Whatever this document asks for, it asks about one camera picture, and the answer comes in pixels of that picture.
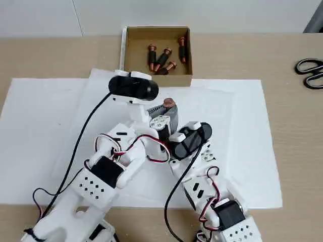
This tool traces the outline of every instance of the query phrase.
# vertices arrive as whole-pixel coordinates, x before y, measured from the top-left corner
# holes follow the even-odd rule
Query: black cable
[[[57,199],[57,196],[60,194],[63,186],[64,186],[64,183],[66,182],[66,179],[70,173],[70,170],[71,170],[71,167],[72,167],[72,164],[73,164],[73,161],[74,161],[74,157],[75,157],[75,154],[76,154],[76,150],[77,150],[77,147],[81,141],[81,138],[82,138],[82,135],[84,133],[84,130],[87,126],[87,124],[89,123],[90,119],[92,118],[92,116],[94,115],[94,113],[96,112],[96,110],[111,96],[112,93],[108,93],[98,104],[97,106],[95,106],[95,108],[92,110],[92,112],[90,113],[90,115],[87,117],[83,127],[82,127],[82,130],[79,134],[79,137],[77,138],[77,141],[75,143],[75,146],[74,146],[74,150],[73,150],[73,154],[72,154],[72,157],[71,157],[71,160],[70,160],[70,163],[69,163],[69,166],[67,167],[67,170],[65,172],[65,175],[64,175],[64,178],[60,184],[60,187],[57,189],[57,192],[56,192],[56,195],[54,195],[53,199],[51,200],[50,204],[47,206],[47,208],[45,209],[45,211],[43,212],[41,218],[45,217],[46,214],[49,212],[49,210],[51,209],[51,207],[53,206],[54,202],[56,201]]]
[[[63,193],[71,184],[72,184],[72,182],[75,180],[75,178],[76,178],[76,176],[82,171],[82,169],[80,169],[76,174],[75,174],[75,176],[73,177],[73,179],[66,185],[66,187],[63,189],[63,190],[61,190],[59,193],[56,193],[56,194],[52,194],[52,193],[50,193],[50,192],[48,192],[46,189],[44,189],[44,188],[36,188],[35,190],[34,190],[34,192],[32,193],[32,199],[34,200],[34,203],[36,204],[36,206],[37,206],[37,208],[38,208],[38,210],[39,210],[39,216],[38,216],[38,220],[37,220],[37,222],[42,218],[42,212],[41,212],[41,207],[40,207],[40,205],[39,205],[39,203],[37,203],[37,201],[36,201],[36,198],[35,198],[35,195],[36,195],[36,192],[37,191],[39,191],[39,190],[42,190],[42,191],[44,191],[45,193],[47,193],[48,195],[50,195],[50,196],[58,196],[59,194],[61,194],[61,193]]]
[[[189,165],[187,166],[186,170],[183,172],[182,176],[178,179],[177,183],[175,184],[175,186],[173,187],[171,193],[169,194],[166,203],[165,203],[165,207],[164,207],[164,219],[165,219],[165,223],[166,226],[169,230],[169,232],[172,234],[172,236],[174,236],[175,239],[177,239],[179,242],[184,242],[181,238],[179,238],[175,232],[172,230],[170,223],[168,222],[168,218],[167,218],[167,209],[168,209],[168,204],[174,194],[174,192],[176,191],[177,187],[180,185],[180,183],[182,182],[183,178],[186,176],[186,174],[188,173],[188,171],[190,170],[190,168],[192,167],[192,165],[194,164],[194,162],[196,161],[198,155],[200,154],[202,147],[204,144],[201,144],[196,152],[196,154],[194,155],[192,161],[189,163]]]

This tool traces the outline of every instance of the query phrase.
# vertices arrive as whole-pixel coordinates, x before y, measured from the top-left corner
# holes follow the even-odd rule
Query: white paper sheet
[[[69,126],[80,105],[79,97],[86,82],[87,79],[13,80],[0,117],[3,167],[0,182],[9,184],[0,188],[2,194],[5,194],[0,196],[0,203],[32,204],[31,193],[36,187],[54,191],[58,186],[60,179],[53,178],[53,168],[58,153],[64,151],[62,144],[68,142],[64,138],[69,136]],[[261,81],[193,80],[192,86],[235,93],[228,154],[230,175],[243,192],[250,208],[281,207],[279,178]],[[101,111],[110,113],[110,109]],[[102,127],[105,119],[96,122],[101,123]],[[257,127],[257,133],[253,131],[254,127]],[[75,139],[70,138],[72,147],[77,135]],[[83,141],[84,146],[88,147],[93,137],[88,137],[88,140],[84,138]],[[154,169],[154,165],[148,164],[143,171],[147,173],[144,177],[150,177],[149,169]],[[50,198],[40,192],[37,199],[47,204]],[[143,203],[146,207],[162,207],[165,199],[152,200],[123,194],[117,205],[128,206],[128,201],[131,201],[134,207],[141,207]],[[174,201],[179,201],[180,206],[188,206],[182,191],[177,193]]]
[[[280,208],[282,194],[260,80],[193,79],[192,87],[234,92],[228,174],[250,208]]]
[[[64,174],[67,167],[66,160],[69,160],[71,156],[75,140],[83,123],[96,104],[108,93],[106,87],[113,75],[113,73],[107,71],[92,70],[79,109],[71,125],[70,139],[65,143],[62,156],[53,168],[55,177],[62,177]],[[195,120],[209,123],[213,128],[214,136],[211,142],[214,147],[217,147],[216,156],[218,160],[226,160],[232,96],[233,94],[230,92],[203,88],[160,88],[158,97],[148,107],[160,105],[165,98],[172,97],[179,108],[179,127]],[[93,138],[97,134],[107,132],[118,123],[125,123],[128,120],[130,120],[130,117],[125,104],[109,100],[104,103],[84,132],[71,174],[74,174],[83,165],[83,161],[93,154]],[[120,191],[120,197],[114,205],[163,207],[175,183],[176,180],[167,164],[155,164],[147,161],[129,185]],[[178,189],[175,193],[170,207],[190,207],[182,189]]]
[[[0,203],[33,204],[35,188],[54,191],[51,167],[87,80],[12,80],[0,116]]]

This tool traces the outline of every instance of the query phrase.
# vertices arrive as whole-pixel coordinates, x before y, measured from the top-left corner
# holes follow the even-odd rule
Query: open cardboard box
[[[185,36],[186,39],[186,63],[179,58],[178,38]],[[154,44],[157,47],[156,58],[163,53],[166,47],[172,49],[169,61],[175,61],[177,67],[168,75],[155,75],[149,70],[148,46]],[[159,86],[190,86],[192,80],[192,57],[190,46],[190,30],[188,27],[127,27],[123,32],[122,53],[120,67],[130,71],[139,71],[152,75],[152,79]]]

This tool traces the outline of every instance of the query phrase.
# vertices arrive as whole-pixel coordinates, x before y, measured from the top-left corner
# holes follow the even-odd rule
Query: light wood tabletop
[[[117,69],[120,42],[120,37],[0,40],[0,106],[12,77],[87,78],[92,67]],[[293,71],[302,58],[323,59],[323,34],[192,35],[191,43],[195,78],[262,80],[283,194],[282,209],[251,211],[263,241],[323,241],[323,90],[305,88],[304,76]],[[18,241],[36,217],[34,206],[0,205],[1,240]],[[162,209],[114,208],[107,218],[121,241],[175,241]],[[192,241],[198,229],[193,211],[172,210],[170,222]]]

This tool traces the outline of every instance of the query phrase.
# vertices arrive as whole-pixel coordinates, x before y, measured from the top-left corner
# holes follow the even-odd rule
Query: black scissors handle
[[[304,63],[314,63],[316,64],[316,66],[312,68],[301,69],[300,67]],[[311,84],[313,80],[323,77],[323,72],[321,71],[323,71],[323,61],[319,59],[314,59],[314,58],[302,59],[295,65],[295,72],[299,75],[312,73],[312,75],[305,78],[303,82],[304,86],[310,89],[323,89],[323,85]]]

